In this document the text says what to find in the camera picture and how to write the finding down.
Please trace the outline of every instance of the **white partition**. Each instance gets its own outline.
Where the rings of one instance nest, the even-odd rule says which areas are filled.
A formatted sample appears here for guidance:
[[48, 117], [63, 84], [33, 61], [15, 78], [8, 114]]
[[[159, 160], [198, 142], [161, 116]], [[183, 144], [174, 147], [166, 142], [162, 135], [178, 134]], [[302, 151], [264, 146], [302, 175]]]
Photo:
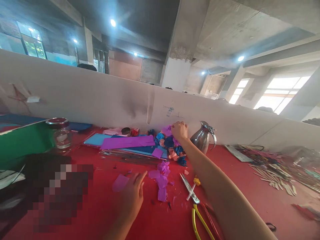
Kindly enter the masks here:
[[[35, 117], [66, 117], [103, 127], [142, 130], [160, 130], [179, 120], [189, 124], [189, 136], [200, 128], [199, 120], [204, 120], [217, 129], [219, 144], [254, 143], [277, 149], [281, 145], [301, 145], [319, 149], [320, 140], [315, 136], [320, 135], [320, 127], [294, 122], [291, 129], [287, 120], [276, 114], [1, 49], [0, 61], [0, 98], [12, 113], [26, 113], [22, 103], [8, 97], [14, 95], [15, 84], [25, 96], [30, 92], [41, 98], [39, 103], [28, 104]], [[306, 141], [309, 132], [313, 137]]]

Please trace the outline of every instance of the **bundle of sticks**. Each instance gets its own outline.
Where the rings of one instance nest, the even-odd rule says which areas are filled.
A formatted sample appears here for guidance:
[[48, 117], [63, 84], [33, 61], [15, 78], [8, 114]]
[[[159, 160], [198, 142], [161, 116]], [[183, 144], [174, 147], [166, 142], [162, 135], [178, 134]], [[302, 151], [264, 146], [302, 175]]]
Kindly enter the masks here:
[[261, 177], [260, 179], [262, 181], [269, 182], [269, 186], [272, 186], [277, 190], [285, 189], [290, 196], [297, 195], [296, 188], [293, 185], [294, 180], [292, 180], [292, 177], [289, 174], [286, 173], [285, 175], [281, 176], [277, 173], [274, 173], [267, 169], [263, 169], [262, 167], [256, 165], [249, 164], [249, 166], [256, 171], [256, 173], [254, 172], [254, 174]]

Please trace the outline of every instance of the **stainless steel pitcher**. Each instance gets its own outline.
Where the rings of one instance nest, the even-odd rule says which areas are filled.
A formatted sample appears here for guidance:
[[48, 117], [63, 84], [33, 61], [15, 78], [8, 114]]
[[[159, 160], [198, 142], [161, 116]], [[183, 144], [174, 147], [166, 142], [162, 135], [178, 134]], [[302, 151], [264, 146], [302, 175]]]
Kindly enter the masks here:
[[207, 153], [208, 150], [208, 146], [209, 146], [209, 133], [211, 133], [212, 137], [213, 137], [213, 147], [211, 149], [213, 149], [216, 144], [217, 144], [217, 138], [214, 135], [215, 129], [211, 126], [209, 126], [209, 124], [205, 121], [200, 121], [201, 122], [201, 128], [199, 131], [197, 131], [191, 138], [191, 142], [196, 145], [197, 148], [199, 148], [199, 150], [201, 152], [203, 152], [204, 154]]

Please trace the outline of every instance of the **forearm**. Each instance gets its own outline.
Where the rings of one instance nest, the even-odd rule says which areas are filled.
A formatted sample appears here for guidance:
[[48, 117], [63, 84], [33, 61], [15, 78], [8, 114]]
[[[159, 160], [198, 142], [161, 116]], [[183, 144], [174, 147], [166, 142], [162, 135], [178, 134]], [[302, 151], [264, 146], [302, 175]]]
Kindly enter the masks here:
[[129, 216], [120, 216], [104, 237], [104, 240], [125, 240], [134, 222]]
[[212, 203], [226, 239], [276, 239], [224, 172], [189, 139], [179, 142]]

